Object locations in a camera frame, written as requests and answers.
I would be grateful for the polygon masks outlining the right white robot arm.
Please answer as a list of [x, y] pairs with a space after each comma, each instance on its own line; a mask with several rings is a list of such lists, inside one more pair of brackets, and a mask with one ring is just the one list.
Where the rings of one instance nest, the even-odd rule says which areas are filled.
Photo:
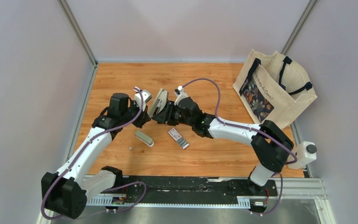
[[260, 195], [266, 182], [275, 173], [281, 172], [285, 164], [296, 162], [293, 142], [277, 125], [266, 120], [262, 124], [244, 124], [204, 113], [190, 98], [173, 101], [156, 99], [150, 109], [150, 117], [159, 124], [188, 125], [200, 137], [226, 139], [249, 145], [253, 148], [259, 164], [253, 169], [247, 182], [252, 195]]

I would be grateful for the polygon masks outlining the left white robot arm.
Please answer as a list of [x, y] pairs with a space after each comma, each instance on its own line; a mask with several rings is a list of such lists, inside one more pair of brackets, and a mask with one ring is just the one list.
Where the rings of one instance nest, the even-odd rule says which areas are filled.
[[119, 193], [124, 187], [123, 172], [105, 166], [98, 174], [86, 178], [88, 170], [100, 153], [130, 124], [141, 128], [150, 121], [147, 102], [152, 98], [146, 90], [134, 89], [131, 99], [125, 93], [114, 93], [109, 106], [104, 108], [92, 123], [92, 128], [76, 152], [55, 173], [47, 172], [41, 180], [41, 214], [52, 220], [45, 210], [57, 213], [56, 218], [78, 218], [89, 199], [109, 190]]

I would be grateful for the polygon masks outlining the grey-green stapler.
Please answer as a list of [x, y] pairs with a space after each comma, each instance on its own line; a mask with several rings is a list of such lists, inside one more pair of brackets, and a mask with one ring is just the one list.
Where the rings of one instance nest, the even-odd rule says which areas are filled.
[[145, 134], [140, 130], [137, 130], [135, 132], [135, 137], [149, 147], [152, 147], [154, 145], [153, 139], [149, 135]]

